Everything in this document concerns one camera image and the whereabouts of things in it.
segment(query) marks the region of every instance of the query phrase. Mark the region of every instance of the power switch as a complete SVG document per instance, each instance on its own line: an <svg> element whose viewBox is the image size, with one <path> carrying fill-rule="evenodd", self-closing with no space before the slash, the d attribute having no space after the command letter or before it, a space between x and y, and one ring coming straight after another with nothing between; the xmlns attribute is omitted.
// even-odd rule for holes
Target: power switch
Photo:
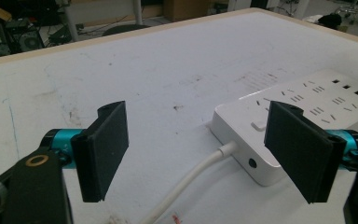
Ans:
<svg viewBox="0 0 358 224"><path fill-rule="evenodd" d="M255 128L256 131L263 132L266 130L267 122L263 120L257 120L257 121L253 121L251 125L252 127Z"/></svg>

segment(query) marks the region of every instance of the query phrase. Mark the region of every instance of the red mark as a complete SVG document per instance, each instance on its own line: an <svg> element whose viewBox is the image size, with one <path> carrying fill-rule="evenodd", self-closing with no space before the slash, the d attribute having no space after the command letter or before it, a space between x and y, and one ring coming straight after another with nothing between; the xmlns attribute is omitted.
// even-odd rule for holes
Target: red mark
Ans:
<svg viewBox="0 0 358 224"><path fill-rule="evenodd" d="M175 222L175 224L181 224L182 222L180 221L179 217L177 217L176 215L172 216L173 221Z"/></svg>

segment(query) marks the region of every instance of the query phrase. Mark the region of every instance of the table surface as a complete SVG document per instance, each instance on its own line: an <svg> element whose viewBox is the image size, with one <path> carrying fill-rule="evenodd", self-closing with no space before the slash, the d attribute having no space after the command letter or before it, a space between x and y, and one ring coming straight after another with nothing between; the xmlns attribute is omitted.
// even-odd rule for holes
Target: table surface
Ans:
<svg viewBox="0 0 358 224"><path fill-rule="evenodd" d="M82 203L76 171L64 176L77 224L138 223L221 146L217 105L323 69L358 79L358 37L259 9L0 58L0 174L48 130L87 128L125 100L130 147L106 200ZM353 177L338 171L329 202L308 205L288 177L261 187L228 158L161 223L343 223Z"/></svg>

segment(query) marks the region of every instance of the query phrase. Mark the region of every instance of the power strip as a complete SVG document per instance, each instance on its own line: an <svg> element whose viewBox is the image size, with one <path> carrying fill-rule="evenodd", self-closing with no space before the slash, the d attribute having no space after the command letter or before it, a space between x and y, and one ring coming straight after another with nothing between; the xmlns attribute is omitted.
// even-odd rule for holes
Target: power strip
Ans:
<svg viewBox="0 0 358 224"><path fill-rule="evenodd" d="M222 144L235 141L240 146L234 158L262 186L273 185L286 176L264 146L271 100L300 107L304 117L323 129L358 131L358 82L332 70L219 105L213 114L213 134Z"/></svg>

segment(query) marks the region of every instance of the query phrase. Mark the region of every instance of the white cable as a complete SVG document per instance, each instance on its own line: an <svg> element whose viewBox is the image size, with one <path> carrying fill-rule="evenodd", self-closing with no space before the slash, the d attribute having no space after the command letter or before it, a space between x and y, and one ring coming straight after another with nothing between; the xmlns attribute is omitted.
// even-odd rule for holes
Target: white cable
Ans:
<svg viewBox="0 0 358 224"><path fill-rule="evenodd" d="M204 171L209 166L213 165L217 161L230 156L238 149L238 146L235 142L231 141L222 147L219 150L215 151L208 158L199 163L193 170L188 173L185 178L179 182L178 185L168 194L164 200L157 205L150 214L141 221L141 224L152 224L168 209L168 207L176 200L176 198L182 193L182 191L194 180L202 171Z"/></svg>

